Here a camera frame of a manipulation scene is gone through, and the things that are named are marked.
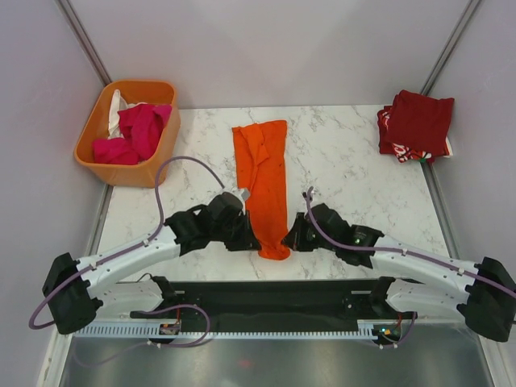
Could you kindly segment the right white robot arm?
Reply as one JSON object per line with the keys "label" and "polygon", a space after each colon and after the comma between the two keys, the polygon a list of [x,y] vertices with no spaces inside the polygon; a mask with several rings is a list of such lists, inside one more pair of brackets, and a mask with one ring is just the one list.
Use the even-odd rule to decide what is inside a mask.
{"label": "right white robot arm", "polygon": [[377,229],[350,225],[325,204],[296,215],[282,243],[297,252],[326,249],[353,266],[380,274],[369,297],[378,317],[394,311],[461,321],[486,339],[505,343],[515,322],[515,282],[501,262],[439,256]]}

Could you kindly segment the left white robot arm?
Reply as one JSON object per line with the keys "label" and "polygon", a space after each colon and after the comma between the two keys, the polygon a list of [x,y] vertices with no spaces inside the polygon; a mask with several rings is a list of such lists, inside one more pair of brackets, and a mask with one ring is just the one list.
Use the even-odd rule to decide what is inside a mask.
{"label": "left white robot arm", "polygon": [[247,189],[223,191],[208,204],[179,211],[151,234],[104,254],[75,260],[65,253],[54,259],[42,292],[62,335],[90,324],[107,305],[112,285],[154,264],[202,250],[211,242],[231,252],[259,250],[245,202]]}

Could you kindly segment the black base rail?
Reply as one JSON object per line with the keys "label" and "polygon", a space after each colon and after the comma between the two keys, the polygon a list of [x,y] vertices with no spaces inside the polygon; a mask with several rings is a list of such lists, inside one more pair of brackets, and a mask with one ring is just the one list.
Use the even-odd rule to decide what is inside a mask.
{"label": "black base rail", "polygon": [[137,307],[132,318],[174,318],[216,331],[336,331],[360,320],[411,320],[386,301],[391,280],[166,281],[155,278],[162,297],[155,307]]}

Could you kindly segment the orange t shirt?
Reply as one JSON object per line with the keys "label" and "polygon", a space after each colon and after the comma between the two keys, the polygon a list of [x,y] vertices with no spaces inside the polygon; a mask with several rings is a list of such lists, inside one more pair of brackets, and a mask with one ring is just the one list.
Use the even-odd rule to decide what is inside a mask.
{"label": "orange t shirt", "polygon": [[287,122],[275,120],[232,129],[236,180],[248,189],[246,209],[260,243],[259,255],[285,260],[290,250],[282,244],[288,233],[285,141]]}

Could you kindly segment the white cloth in bin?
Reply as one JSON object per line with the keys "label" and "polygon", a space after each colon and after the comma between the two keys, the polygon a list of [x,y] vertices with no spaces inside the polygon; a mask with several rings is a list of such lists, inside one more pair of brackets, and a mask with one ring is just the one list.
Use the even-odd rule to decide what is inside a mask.
{"label": "white cloth in bin", "polygon": [[119,89],[116,89],[111,98],[110,109],[108,114],[108,139],[124,138],[127,139],[122,133],[120,127],[120,116],[121,110],[129,110],[136,106],[143,105],[143,102],[128,103],[121,94]]}

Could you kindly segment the orange plastic bin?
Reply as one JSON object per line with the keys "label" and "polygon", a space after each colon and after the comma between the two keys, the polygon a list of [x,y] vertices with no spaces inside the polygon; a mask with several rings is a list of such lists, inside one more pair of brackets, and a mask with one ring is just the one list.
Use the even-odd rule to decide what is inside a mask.
{"label": "orange plastic bin", "polygon": [[[149,160],[135,165],[101,164],[94,161],[93,142],[108,137],[108,115],[112,95],[119,90],[129,103],[149,102],[170,105],[171,117],[164,125],[157,150]],[[152,188],[161,164],[173,155],[181,118],[177,109],[177,93],[167,81],[126,79],[107,85],[99,94],[74,149],[77,163],[89,169],[108,185]]]}

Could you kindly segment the pink t shirt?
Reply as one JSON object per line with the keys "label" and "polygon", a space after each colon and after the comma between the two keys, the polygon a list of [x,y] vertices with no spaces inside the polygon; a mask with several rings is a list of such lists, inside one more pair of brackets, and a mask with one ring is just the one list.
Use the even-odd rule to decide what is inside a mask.
{"label": "pink t shirt", "polygon": [[150,159],[173,108],[170,105],[140,104],[120,110],[121,137],[96,139],[92,143],[97,164],[136,165]]}

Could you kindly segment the dark red folded shirt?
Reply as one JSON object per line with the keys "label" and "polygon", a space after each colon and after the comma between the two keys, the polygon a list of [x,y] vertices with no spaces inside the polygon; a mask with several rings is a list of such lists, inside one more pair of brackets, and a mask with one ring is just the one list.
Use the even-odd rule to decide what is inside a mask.
{"label": "dark red folded shirt", "polygon": [[436,99],[403,89],[389,109],[386,141],[443,156],[454,104],[454,98]]}

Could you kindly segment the red printed folded shirt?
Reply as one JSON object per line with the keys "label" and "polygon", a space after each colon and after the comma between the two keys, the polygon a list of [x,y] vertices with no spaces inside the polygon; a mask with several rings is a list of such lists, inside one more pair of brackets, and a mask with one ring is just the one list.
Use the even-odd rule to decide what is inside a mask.
{"label": "red printed folded shirt", "polygon": [[387,138],[389,129],[389,118],[392,107],[390,105],[383,106],[377,112],[377,126],[379,130],[379,152],[383,155],[393,155],[400,163],[407,161],[417,161],[420,164],[432,164],[436,156],[430,152],[418,151],[406,145],[390,143]]}

